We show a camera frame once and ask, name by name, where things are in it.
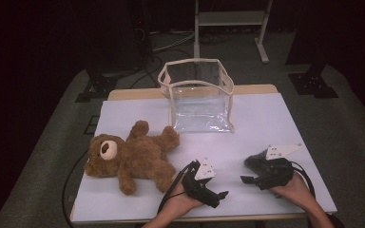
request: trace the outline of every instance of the carpeted floor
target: carpeted floor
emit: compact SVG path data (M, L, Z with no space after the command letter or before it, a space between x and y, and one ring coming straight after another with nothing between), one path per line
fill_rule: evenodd
M181 35L152 35L155 48L171 44ZM316 99L298 95L288 74L308 66L284 63L294 33L268 32L264 45L270 63L260 61L253 38L256 33L218 37L218 45L202 45L203 58L219 59L236 85L273 84L282 94L298 130L336 203L346 227L365 227L365 108L343 75L330 66L322 77L338 98ZM163 63L192 56L192 44L156 53L147 72L157 78ZM121 79L116 88L153 87L142 70ZM75 103L88 84L85 71L75 76L37 143L21 177L0 213L0 227L68 227L68 216L83 174L84 156L103 99ZM133 224L90 224L75 227L133 227ZM199 227L197 223L172 227ZM253 222L206 223L202 227L254 227ZM304 219L273 220L266 227L306 227Z

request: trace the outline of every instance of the teddy bear's snout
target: teddy bear's snout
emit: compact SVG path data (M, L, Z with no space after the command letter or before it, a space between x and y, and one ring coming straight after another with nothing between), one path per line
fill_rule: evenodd
M117 143L114 141L104 141L100 148L100 157L104 160L114 159L117 155Z

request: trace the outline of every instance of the white triangular marker plate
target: white triangular marker plate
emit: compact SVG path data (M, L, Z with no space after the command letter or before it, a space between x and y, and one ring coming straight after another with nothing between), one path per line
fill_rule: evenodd
M214 178L215 176L216 173L213 170L212 165L208 162L207 158L204 158L197 174L195 175L195 180L199 181L203 179Z
M266 160L280 159L286 155L295 152L302 147L301 144L293 145L269 145L268 151L266 152Z

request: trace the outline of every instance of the white table surface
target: white table surface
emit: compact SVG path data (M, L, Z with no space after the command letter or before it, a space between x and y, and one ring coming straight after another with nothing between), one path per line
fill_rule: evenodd
M145 99L105 101L95 135L118 135L125 139L138 120L149 122L149 135L161 134L168 123L168 100ZM257 186L243 184L241 175L254 175L243 161L266 149L269 144L298 144L303 147L288 155L299 163L311 178L317 201L327 213L336 206L304 144L298 129L279 93L235 95L232 122L235 133L182 133L181 145L168 154L177 172L194 160L207 158L217 176L206 184L219 193L229 191L217 208L203 206L189 212L184 219L217 217L289 215L303 211L286 199ZM153 218L162 200L152 180L136 180L134 196L125 196L117 178L92 178L84 175L74 204L73 222L132 221Z

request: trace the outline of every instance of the clear plastic container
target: clear plastic container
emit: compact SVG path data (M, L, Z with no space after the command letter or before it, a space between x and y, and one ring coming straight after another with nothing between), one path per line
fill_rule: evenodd
M234 84L219 60L186 59L164 65L158 81L170 100L169 123L178 132L234 132Z

